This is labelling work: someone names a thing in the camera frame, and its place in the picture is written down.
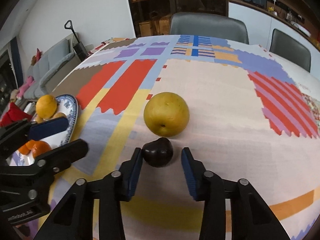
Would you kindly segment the large yellow orange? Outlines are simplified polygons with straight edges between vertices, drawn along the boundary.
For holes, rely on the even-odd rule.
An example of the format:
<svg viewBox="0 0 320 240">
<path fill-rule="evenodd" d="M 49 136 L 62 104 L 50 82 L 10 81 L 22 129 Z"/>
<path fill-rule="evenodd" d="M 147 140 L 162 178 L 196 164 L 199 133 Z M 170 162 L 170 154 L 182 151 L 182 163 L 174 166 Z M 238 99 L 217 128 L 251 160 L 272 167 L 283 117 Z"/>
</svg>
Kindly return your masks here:
<svg viewBox="0 0 320 240">
<path fill-rule="evenodd" d="M 40 97 L 36 103 L 36 113 L 40 118 L 51 118 L 57 109 L 56 98 L 52 95 L 44 95 Z"/>
</svg>

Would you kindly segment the yellow-green pear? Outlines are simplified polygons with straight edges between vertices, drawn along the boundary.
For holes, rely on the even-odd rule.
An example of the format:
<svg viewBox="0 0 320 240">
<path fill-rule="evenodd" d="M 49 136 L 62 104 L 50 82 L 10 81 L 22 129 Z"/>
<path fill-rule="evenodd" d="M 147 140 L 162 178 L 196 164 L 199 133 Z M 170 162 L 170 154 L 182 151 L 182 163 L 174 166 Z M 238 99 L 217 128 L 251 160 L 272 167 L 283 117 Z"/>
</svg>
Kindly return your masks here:
<svg viewBox="0 0 320 240">
<path fill-rule="evenodd" d="M 169 138 L 183 132 L 189 123 L 190 112 L 181 96 L 172 92 L 161 92 L 148 101 L 143 118 L 152 133 Z"/>
</svg>

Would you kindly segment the lone orange tangerine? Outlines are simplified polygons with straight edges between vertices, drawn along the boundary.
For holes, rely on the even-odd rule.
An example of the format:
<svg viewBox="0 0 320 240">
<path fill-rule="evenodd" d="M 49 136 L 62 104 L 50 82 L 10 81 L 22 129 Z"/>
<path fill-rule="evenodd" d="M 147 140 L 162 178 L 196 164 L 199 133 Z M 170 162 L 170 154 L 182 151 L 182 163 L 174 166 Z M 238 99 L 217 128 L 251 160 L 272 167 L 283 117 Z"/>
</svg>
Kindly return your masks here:
<svg viewBox="0 0 320 240">
<path fill-rule="evenodd" d="M 31 148 L 31 153 L 33 158 L 36 158 L 46 152 L 51 151 L 51 146 L 45 141 L 35 141 L 33 147 Z"/>
</svg>

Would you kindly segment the orange tangerine middle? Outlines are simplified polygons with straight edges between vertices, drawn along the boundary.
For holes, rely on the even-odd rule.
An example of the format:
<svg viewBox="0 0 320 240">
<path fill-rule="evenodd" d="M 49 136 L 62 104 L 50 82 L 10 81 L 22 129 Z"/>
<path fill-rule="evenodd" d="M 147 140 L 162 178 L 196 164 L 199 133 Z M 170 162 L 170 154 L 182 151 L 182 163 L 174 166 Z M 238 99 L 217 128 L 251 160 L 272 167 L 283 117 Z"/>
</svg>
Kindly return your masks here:
<svg viewBox="0 0 320 240">
<path fill-rule="evenodd" d="M 28 155 L 32 150 L 35 142 L 36 142 L 35 140 L 29 140 L 18 149 L 18 152 L 20 152 L 20 154 L 22 155 Z"/>
</svg>

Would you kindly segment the red cloth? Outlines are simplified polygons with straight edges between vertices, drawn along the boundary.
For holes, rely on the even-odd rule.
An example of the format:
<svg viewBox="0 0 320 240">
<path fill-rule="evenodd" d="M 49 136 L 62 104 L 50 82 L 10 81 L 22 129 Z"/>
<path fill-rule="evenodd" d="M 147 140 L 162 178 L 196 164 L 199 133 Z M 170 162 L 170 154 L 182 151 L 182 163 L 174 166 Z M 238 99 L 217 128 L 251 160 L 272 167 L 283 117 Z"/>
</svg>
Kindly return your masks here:
<svg viewBox="0 0 320 240">
<path fill-rule="evenodd" d="M 9 103 L 9 110 L 3 115 L 1 119 L 1 127 L 8 126 L 17 121 L 27 119 L 30 121 L 32 116 L 24 113 L 19 107 L 17 107 L 13 102 Z"/>
</svg>

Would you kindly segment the brown kiwi near centre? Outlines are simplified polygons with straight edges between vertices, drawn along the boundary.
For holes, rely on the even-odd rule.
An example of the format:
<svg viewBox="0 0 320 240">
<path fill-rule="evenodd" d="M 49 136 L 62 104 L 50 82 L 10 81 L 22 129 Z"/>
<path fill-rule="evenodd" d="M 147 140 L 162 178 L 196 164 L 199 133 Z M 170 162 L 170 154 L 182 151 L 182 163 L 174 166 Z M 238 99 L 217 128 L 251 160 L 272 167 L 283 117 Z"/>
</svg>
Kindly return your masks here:
<svg viewBox="0 0 320 240">
<path fill-rule="evenodd" d="M 60 117 L 67 118 L 67 116 L 65 115 L 65 113 L 57 112 L 57 113 L 55 113 L 55 114 L 51 117 L 51 119 L 56 119 L 56 118 L 60 118 Z"/>
</svg>

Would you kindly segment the pink plush toy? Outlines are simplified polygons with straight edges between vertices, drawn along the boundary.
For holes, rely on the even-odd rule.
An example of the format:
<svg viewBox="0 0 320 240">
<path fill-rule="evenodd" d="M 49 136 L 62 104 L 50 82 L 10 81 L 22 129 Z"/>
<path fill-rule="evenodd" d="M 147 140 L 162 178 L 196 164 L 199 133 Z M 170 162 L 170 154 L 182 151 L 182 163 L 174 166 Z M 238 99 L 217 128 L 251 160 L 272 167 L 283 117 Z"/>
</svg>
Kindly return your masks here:
<svg viewBox="0 0 320 240">
<path fill-rule="evenodd" d="M 27 91 L 28 88 L 31 87 L 31 85 L 35 82 L 34 78 L 32 76 L 28 76 L 25 83 L 21 85 L 21 87 L 18 89 L 18 93 L 16 95 L 17 99 L 22 99 L 24 93 Z"/>
</svg>

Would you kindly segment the blue white porcelain plate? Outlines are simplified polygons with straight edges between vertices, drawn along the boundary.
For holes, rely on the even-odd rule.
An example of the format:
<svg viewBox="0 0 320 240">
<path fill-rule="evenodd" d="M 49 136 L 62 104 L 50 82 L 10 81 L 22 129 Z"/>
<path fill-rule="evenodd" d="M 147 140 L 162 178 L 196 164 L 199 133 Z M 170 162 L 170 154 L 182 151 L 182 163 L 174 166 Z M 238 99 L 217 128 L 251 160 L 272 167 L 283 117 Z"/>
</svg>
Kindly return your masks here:
<svg viewBox="0 0 320 240">
<path fill-rule="evenodd" d="M 76 98 L 69 94 L 63 94 L 56 97 L 57 112 L 66 115 L 66 118 L 60 120 L 50 120 L 48 124 L 40 124 L 37 132 L 44 132 L 43 135 L 37 134 L 35 141 L 45 141 L 52 149 L 63 146 L 70 142 L 76 121 L 78 119 L 79 106 Z M 34 157 L 30 150 L 28 154 L 23 155 L 16 150 L 8 159 L 9 166 L 29 166 L 34 163 Z"/>
</svg>

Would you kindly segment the colourful patchwork tablecloth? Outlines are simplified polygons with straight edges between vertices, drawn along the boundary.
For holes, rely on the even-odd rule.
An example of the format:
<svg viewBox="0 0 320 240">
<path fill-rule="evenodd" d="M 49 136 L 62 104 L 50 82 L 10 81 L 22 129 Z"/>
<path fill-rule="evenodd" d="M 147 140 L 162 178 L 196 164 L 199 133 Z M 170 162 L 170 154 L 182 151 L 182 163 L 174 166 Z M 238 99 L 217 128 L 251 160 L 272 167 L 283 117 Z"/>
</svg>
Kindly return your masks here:
<svg viewBox="0 0 320 240">
<path fill-rule="evenodd" d="M 55 206 L 78 178 L 103 178 L 157 139 L 143 111 L 156 94 L 186 101 L 190 120 L 172 137 L 170 164 L 144 164 L 121 211 L 127 239 L 197 239 L 203 204 L 189 195 L 181 150 L 221 178 L 246 178 L 291 239 L 319 216 L 319 130 L 302 94 L 319 101 L 319 79 L 259 45 L 189 35 L 110 44 L 54 89 L 79 103 L 73 139 L 88 154 L 62 172 L 49 193 Z"/>
</svg>

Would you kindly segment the grey sofa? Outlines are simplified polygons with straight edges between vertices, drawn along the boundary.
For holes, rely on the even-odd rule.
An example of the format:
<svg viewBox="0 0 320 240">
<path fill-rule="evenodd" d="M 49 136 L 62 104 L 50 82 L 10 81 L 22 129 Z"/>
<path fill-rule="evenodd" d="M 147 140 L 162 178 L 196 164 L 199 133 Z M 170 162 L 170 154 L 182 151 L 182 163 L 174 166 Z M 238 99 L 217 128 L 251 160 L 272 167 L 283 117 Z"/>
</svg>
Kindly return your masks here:
<svg viewBox="0 0 320 240">
<path fill-rule="evenodd" d="M 68 36 L 42 54 L 39 61 L 27 70 L 27 77 L 34 79 L 23 98 L 35 100 L 51 93 L 77 66 L 80 59 L 73 49 L 73 38 Z"/>
</svg>

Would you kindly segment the black upright vacuum cleaner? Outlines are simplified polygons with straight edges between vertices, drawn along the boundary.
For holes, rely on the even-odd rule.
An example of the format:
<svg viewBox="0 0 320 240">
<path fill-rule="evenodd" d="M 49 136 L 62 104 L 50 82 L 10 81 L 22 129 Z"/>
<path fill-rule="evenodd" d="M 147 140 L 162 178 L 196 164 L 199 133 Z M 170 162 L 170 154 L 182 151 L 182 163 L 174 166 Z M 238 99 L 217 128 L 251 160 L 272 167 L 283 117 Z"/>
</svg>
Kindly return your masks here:
<svg viewBox="0 0 320 240">
<path fill-rule="evenodd" d="M 81 62 L 84 61 L 88 57 L 88 52 L 87 52 L 85 46 L 83 45 L 83 43 L 78 38 L 78 35 L 74 31 L 73 22 L 71 20 L 68 20 L 65 23 L 64 28 L 72 31 L 73 36 L 76 40 L 76 43 L 73 45 L 73 49 L 74 49 L 75 53 L 77 54 L 78 58 L 80 59 L 80 61 Z"/>
</svg>

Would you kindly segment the floral patterned placemat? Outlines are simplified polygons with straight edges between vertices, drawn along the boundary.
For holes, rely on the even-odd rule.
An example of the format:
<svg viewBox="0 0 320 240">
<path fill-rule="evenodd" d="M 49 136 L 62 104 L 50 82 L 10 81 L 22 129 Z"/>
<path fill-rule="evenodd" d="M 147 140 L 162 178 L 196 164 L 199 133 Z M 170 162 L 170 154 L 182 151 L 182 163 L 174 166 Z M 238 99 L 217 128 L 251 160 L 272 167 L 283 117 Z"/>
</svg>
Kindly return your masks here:
<svg viewBox="0 0 320 240">
<path fill-rule="evenodd" d="M 314 99 L 313 97 L 307 95 L 307 94 L 302 94 L 304 100 L 306 101 L 308 107 L 310 108 L 311 113 L 313 114 L 313 117 L 316 121 L 318 130 L 320 128 L 320 104 L 319 101 Z"/>
</svg>

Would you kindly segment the grey chair right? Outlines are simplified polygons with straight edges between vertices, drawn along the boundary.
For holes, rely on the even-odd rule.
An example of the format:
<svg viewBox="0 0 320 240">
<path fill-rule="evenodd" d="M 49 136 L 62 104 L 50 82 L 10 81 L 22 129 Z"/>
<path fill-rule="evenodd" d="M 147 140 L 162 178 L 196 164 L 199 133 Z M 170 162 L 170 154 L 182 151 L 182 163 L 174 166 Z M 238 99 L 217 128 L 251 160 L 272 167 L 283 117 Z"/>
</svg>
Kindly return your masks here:
<svg viewBox="0 0 320 240">
<path fill-rule="evenodd" d="M 295 63 L 307 72 L 311 70 L 310 50 L 278 29 L 272 32 L 270 52 Z"/>
</svg>

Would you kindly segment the grey chair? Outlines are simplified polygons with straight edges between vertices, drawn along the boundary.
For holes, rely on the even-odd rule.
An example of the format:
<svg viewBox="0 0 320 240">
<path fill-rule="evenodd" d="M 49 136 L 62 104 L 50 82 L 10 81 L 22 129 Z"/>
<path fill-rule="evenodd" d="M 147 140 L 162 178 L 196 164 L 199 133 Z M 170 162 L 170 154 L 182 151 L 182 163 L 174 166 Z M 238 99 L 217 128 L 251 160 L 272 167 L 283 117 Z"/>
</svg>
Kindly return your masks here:
<svg viewBox="0 0 320 240">
<path fill-rule="evenodd" d="M 247 28 L 242 21 L 207 13 L 177 12 L 173 14 L 170 34 L 224 38 L 249 44 Z"/>
<path fill-rule="evenodd" d="M 295 63 L 307 72 L 311 70 L 310 50 L 278 29 L 272 32 L 270 52 Z"/>
</svg>

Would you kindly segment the grey chair left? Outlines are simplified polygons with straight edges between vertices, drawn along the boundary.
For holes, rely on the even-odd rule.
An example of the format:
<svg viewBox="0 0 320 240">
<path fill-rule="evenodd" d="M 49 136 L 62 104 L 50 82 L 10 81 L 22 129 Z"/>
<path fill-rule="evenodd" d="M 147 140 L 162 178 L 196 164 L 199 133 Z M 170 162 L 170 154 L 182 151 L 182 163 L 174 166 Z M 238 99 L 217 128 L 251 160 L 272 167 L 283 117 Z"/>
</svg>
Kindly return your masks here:
<svg viewBox="0 0 320 240">
<path fill-rule="evenodd" d="M 224 38 L 249 44 L 247 28 L 242 21 L 207 13 L 177 12 L 173 14 L 170 34 Z"/>
</svg>

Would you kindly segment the dark wooden glass cabinet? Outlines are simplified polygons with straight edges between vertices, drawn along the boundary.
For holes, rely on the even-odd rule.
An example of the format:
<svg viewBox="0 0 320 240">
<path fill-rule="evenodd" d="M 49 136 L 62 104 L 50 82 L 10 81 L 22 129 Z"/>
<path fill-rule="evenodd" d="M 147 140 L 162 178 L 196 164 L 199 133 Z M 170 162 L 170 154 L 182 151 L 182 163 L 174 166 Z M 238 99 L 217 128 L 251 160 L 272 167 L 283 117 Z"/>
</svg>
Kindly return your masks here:
<svg viewBox="0 0 320 240">
<path fill-rule="evenodd" d="M 226 15 L 226 0 L 129 0 L 136 37 L 168 35 L 177 12 Z"/>
</svg>

